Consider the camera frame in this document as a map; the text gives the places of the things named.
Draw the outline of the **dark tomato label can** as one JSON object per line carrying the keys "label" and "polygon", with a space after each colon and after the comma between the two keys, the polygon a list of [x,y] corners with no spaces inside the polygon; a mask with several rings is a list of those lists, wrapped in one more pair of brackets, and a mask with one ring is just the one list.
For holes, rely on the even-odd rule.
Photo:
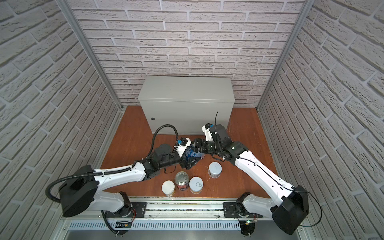
{"label": "dark tomato label can", "polygon": [[189,176],[186,172],[178,172],[175,176],[176,187],[180,191],[185,191],[189,187]]}

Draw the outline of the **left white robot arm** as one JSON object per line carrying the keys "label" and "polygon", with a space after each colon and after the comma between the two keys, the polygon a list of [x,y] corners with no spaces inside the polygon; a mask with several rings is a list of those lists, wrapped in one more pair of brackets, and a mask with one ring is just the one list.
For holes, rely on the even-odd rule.
{"label": "left white robot arm", "polygon": [[129,166],[104,170],[84,166],[76,172],[75,178],[66,180],[59,188],[63,215],[69,218],[93,210],[126,217],[134,211],[127,194],[108,193],[107,189],[150,180],[162,169],[174,165],[189,170],[200,159],[200,152],[194,146],[179,145],[174,148],[162,144],[145,159]]}

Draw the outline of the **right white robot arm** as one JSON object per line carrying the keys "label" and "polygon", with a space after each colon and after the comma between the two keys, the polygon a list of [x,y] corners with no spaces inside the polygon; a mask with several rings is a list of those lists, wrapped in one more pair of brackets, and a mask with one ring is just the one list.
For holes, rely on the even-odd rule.
{"label": "right white robot arm", "polygon": [[286,234],[292,235],[309,214],[308,192],[294,187],[263,165],[241,142],[232,141],[222,125],[202,127],[205,138],[181,141],[186,145],[185,156],[199,160],[202,154],[217,155],[250,176],[268,194],[268,198],[245,194],[240,205],[248,214],[273,219]]}

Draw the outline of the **blue label tin can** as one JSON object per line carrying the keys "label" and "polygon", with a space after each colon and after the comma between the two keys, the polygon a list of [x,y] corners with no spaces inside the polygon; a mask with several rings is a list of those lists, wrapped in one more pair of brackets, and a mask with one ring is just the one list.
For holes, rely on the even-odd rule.
{"label": "blue label tin can", "polygon": [[190,158],[190,157],[199,157],[200,160],[205,157],[204,153],[194,153],[190,147],[184,152],[184,157]]}

